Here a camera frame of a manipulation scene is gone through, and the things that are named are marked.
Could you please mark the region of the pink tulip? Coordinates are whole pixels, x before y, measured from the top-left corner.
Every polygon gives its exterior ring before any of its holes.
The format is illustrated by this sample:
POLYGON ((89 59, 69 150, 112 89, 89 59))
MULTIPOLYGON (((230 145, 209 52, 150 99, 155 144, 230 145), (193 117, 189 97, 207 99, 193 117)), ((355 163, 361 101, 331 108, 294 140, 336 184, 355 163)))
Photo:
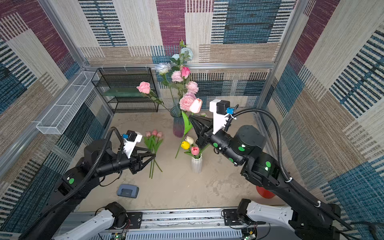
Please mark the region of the pink tulip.
POLYGON ((150 147, 150 143, 151 143, 151 140, 150 140, 150 136, 151 136, 151 133, 152 132, 145 132, 145 137, 144 137, 144 142, 145 142, 145 145, 147 146, 148 149, 151 150, 151 147, 150 147))
POLYGON ((184 109, 182 109, 182 117, 184 121, 184 138, 187 136, 187 133, 193 128, 192 122, 189 117, 192 117, 194 114, 198 114, 200 112, 201 107, 203 105, 203 101, 199 98, 194 99, 191 96, 184 96, 181 99, 181 103, 181 107, 187 109, 187 112, 191 113, 190 116, 187 116, 187 114, 184 112, 184 109))
MULTIPOLYGON (((158 141, 157 141, 157 145, 156 145, 156 150, 157 150, 157 151, 158 151, 160 145, 162 144, 162 142, 163 142, 163 132, 160 131, 160 132, 158 132, 158 141)), ((156 162, 156 160, 155 160, 155 166, 157 166, 158 169, 159 169, 161 172, 163 172, 163 171, 161 170, 160 166, 158 165, 158 163, 156 162)))
MULTIPOLYGON (((150 147, 151 147, 152 153, 155 154, 157 152, 156 145, 157 145, 157 141, 158 141, 158 131, 157 130, 152 131, 151 136, 150 136, 150 140, 151 140, 150 147)), ((150 169, 150 179, 153 178, 154 167, 155 167, 155 160, 152 160, 151 169, 150 169)))

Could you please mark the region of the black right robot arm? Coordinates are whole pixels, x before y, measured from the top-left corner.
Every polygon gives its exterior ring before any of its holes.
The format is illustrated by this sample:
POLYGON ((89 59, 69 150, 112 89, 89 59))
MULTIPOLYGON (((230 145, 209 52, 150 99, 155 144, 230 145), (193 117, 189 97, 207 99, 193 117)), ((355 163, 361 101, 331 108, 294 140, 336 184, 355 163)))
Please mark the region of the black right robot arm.
POLYGON ((221 154, 236 167, 241 166, 241 175, 257 187, 282 199, 287 207, 262 205, 242 199, 237 209, 241 223, 252 225, 265 222, 286 228, 302 240, 338 240, 341 231, 334 226, 339 222, 349 231, 353 227, 341 219, 341 209, 317 199, 290 176, 282 156, 282 136, 275 117, 262 109, 244 109, 224 117, 224 126, 214 130, 214 119, 190 116, 197 134, 196 144, 203 148, 211 145, 216 154, 221 154), (266 138, 258 129, 245 125, 234 137, 227 132, 231 122, 245 113, 260 113, 271 119, 276 129, 278 157, 264 153, 266 138))

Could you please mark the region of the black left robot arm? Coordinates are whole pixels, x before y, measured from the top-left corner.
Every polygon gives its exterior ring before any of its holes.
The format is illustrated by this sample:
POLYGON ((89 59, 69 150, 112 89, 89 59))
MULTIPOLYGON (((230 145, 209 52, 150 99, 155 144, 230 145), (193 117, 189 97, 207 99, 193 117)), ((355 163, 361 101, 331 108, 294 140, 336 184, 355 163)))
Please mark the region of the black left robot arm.
POLYGON ((127 131, 122 135, 111 127, 104 139, 93 141, 84 149, 84 156, 75 167, 57 181, 49 202, 39 216, 19 236, 20 240, 49 240, 70 213, 100 185, 101 178, 130 170, 143 170, 156 154, 138 147, 139 134, 127 131))

